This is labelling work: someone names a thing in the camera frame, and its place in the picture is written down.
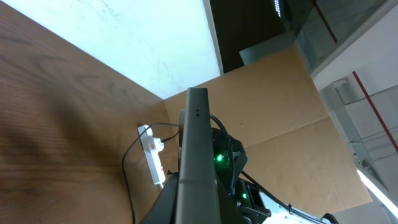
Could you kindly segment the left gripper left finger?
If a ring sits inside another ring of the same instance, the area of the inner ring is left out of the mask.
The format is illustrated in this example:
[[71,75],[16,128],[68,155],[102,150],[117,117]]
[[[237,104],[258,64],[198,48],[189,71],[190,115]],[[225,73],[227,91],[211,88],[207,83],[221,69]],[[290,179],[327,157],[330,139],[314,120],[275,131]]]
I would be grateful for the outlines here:
[[140,224],[172,224],[175,223],[175,207],[178,190],[178,172],[168,171],[169,179],[161,190],[148,214]]

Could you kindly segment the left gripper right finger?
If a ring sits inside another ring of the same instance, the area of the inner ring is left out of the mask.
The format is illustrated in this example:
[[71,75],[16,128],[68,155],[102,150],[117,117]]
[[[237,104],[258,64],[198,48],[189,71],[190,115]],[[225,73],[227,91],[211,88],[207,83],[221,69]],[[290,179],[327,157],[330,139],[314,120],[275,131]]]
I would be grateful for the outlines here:
[[234,205],[232,199],[228,195],[223,184],[217,179],[218,187],[218,200],[220,207],[220,217],[222,224],[246,224],[245,219],[239,213],[238,209]]

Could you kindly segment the bronze Galaxy smartphone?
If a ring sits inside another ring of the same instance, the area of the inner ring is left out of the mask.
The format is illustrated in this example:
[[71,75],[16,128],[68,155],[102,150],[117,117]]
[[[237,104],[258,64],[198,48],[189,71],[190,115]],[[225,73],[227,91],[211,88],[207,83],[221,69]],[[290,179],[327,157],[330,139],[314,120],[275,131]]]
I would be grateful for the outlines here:
[[175,222],[221,222],[206,88],[187,90]]

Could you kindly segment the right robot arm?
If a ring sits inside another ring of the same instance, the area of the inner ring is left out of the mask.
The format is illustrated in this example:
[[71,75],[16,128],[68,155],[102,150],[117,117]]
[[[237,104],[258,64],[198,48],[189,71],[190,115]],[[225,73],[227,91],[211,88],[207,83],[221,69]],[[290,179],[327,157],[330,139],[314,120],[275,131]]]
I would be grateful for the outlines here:
[[245,223],[337,223],[330,213],[316,217],[284,204],[243,171],[248,157],[240,141],[211,129],[215,171]]

